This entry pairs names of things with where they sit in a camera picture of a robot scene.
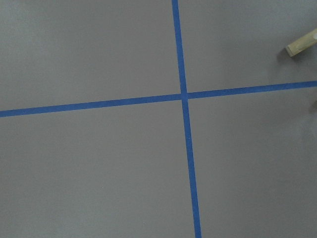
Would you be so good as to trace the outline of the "wooden dish rack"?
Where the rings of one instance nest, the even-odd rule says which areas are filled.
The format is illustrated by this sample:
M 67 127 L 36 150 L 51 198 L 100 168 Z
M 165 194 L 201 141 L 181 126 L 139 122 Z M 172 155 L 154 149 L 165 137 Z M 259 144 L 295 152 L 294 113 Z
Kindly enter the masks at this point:
M 285 47 L 288 55 L 293 57 L 317 43 L 317 29 L 312 30 Z

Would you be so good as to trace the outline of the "brown paper table cover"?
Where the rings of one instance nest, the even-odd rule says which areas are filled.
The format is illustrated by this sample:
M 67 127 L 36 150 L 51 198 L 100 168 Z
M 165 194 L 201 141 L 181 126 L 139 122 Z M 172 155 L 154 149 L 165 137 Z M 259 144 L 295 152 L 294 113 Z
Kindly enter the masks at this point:
M 3 0 L 3 238 L 314 238 L 314 0 Z

